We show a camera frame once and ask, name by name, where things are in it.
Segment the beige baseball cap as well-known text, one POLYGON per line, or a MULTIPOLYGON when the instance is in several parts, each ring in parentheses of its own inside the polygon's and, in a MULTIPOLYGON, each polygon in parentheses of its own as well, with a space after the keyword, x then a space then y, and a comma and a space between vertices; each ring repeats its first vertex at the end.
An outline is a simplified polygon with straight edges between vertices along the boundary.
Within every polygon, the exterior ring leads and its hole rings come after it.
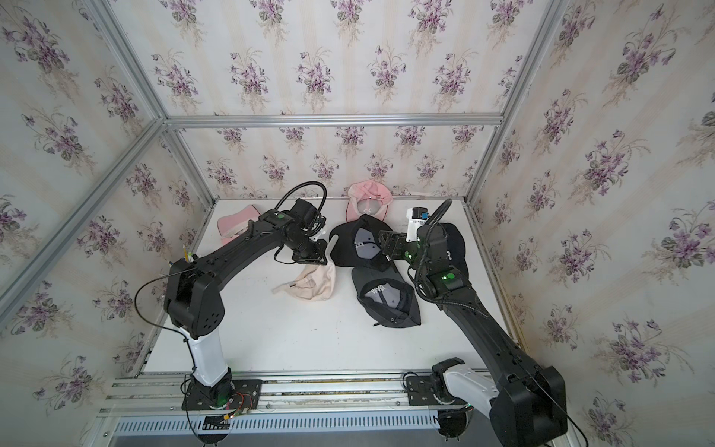
POLYGON ((331 260, 331 252, 337 240, 338 237, 333 236, 328 241, 325 266, 323 264, 306 266, 296 279, 273 288, 272 294, 287 294, 305 302, 329 300, 336 286, 336 265, 331 260))

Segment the black cap white letter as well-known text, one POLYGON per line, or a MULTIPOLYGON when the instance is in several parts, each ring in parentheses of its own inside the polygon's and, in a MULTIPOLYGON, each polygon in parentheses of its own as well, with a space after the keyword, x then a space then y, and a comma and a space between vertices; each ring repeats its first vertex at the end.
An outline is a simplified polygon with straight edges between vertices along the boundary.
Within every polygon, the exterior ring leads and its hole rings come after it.
POLYGON ((449 259, 451 260, 451 265, 458 269, 468 279, 469 270, 467 261, 465 260, 467 247, 465 246, 464 237, 453 223, 440 223, 439 226, 442 228, 446 238, 447 251, 449 253, 449 259))

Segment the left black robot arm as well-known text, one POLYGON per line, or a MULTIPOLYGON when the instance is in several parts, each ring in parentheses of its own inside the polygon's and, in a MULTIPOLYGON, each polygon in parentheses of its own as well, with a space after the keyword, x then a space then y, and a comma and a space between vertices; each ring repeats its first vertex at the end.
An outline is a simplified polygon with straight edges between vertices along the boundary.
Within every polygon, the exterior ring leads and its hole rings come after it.
POLYGON ((225 409, 236 395, 219 334, 225 317, 221 292, 242 270, 266 253, 292 251, 292 264, 325 266, 328 242, 316 235, 326 225, 322 214, 328 197, 324 183, 310 180, 289 190, 237 238, 201 257, 180 259, 166 275, 151 279, 132 298, 137 316, 162 331, 177 333, 192 360, 189 392, 206 406, 225 409), (171 324, 163 326, 143 316, 139 295, 147 286, 165 281, 163 309, 171 324))

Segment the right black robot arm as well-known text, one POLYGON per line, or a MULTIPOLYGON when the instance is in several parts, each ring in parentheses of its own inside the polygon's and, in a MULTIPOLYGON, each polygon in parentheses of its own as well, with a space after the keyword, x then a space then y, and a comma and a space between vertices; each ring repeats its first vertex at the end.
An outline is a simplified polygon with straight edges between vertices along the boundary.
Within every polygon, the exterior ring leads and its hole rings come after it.
POLYGON ((485 415, 504 446, 547 446, 577 426, 567 412, 566 383, 556 368, 527 355, 480 301, 465 242, 441 221, 451 205, 445 200, 435 212, 412 208, 407 232, 378 233, 382 253, 408 264, 417 296, 456 324, 489 372, 483 376, 450 358, 433 366, 428 387, 440 404, 461 404, 459 416, 485 415))

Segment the black cap centre back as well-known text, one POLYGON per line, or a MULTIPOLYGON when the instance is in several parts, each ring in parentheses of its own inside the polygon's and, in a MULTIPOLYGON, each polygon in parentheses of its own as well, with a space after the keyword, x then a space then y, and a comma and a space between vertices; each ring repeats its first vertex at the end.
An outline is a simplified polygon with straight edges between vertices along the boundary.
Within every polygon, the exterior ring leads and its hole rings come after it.
POLYGON ((392 228, 383 221, 370 215, 337 225, 330 233, 330 240, 335 240, 331 250, 331 260, 339 267, 370 268, 383 272, 389 268, 390 261, 379 245, 382 231, 392 232, 392 228))

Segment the dark grey baseball cap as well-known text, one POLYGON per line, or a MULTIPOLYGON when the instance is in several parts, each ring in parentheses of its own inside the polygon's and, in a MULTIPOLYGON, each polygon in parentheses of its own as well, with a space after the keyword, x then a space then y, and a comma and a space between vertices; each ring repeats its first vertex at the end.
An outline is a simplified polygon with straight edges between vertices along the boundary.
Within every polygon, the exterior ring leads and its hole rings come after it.
POLYGON ((357 301, 374 320, 374 326, 408 329, 422 324, 413 287, 394 264, 385 271, 354 267, 351 277, 357 301))

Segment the pink cap left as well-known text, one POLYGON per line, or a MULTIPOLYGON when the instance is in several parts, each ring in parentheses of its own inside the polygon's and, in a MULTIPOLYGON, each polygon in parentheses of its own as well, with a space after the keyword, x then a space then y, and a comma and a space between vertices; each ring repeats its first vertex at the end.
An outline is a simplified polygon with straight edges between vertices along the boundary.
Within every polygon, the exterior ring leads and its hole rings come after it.
POLYGON ((260 212, 252 205, 239 212, 220 217, 217 221, 217 229, 222 245, 228 244, 245 233, 249 228, 249 222, 255 222, 259 217, 260 212))

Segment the pink pen holder cup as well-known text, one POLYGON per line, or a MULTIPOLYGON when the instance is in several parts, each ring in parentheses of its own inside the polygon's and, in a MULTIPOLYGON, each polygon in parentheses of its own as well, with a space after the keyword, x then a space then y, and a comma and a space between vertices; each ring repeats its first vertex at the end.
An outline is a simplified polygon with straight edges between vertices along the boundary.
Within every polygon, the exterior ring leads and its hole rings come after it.
POLYGON ((197 262, 197 255, 193 253, 186 245, 182 246, 182 258, 184 259, 184 262, 188 264, 195 264, 197 262))

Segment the pink cap back wall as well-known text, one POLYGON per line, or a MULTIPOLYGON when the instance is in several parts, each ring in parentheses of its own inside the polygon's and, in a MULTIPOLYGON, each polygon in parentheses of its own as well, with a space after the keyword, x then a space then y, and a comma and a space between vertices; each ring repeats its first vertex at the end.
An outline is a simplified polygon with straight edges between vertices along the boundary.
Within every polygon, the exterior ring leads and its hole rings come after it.
POLYGON ((352 222, 363 215, 383 221, 393 202, 390 190, 373 180, 351 184, 347 190, 346 221, 352 222))

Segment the aluminium mounting rail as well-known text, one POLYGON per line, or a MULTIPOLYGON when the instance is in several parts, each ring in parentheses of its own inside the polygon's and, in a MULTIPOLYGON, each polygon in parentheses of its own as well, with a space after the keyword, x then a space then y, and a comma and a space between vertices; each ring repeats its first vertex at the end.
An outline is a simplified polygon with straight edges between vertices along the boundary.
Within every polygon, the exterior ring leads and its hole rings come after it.
MULTIPOLYGON (((439 407, 430 372, 280 374, 238 372, 234 404, 251 412, 319 413, 439 407)), ((102 416, 178 415, 184 403, 185 374, 139 374, 117 379, 100 404, 102 416)))

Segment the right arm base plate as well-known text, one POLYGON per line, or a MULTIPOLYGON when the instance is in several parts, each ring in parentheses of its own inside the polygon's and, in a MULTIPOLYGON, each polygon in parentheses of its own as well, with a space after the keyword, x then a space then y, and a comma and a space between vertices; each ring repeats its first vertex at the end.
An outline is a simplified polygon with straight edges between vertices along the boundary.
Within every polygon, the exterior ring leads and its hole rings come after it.
POLYGON ((467 406, 464 400, 450 395, 441 385, 436 385, 430 375, 406 372, 401 378, 401 383, 411 407, 467 406))

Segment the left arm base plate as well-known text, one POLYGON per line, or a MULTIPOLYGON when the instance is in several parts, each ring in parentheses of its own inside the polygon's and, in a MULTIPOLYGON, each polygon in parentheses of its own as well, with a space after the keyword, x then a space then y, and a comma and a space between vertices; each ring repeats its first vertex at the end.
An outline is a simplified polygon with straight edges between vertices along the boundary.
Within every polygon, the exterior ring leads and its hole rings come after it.
POLYGON ((182 410, 238 410, 246 413, 257 408, 263 385, 264 382, 260 379, 249 379, 221 381, 215 387, 207 387, 191 376, 181 386, 184 395, 182 410))

